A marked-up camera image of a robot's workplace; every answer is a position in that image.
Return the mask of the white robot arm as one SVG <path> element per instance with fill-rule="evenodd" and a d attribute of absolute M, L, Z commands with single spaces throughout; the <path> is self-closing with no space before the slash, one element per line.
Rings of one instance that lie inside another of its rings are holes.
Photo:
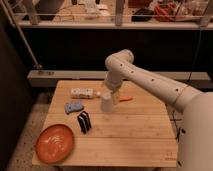
<path fill-rule="evenodd" d="M 181 113 L 177 171 L 213 171 L 213 92 L 144 70 L 133 65 L 133 60 L 128 49 L 106 58 L 107 88 L 116 92 L 128 79 Z"/>

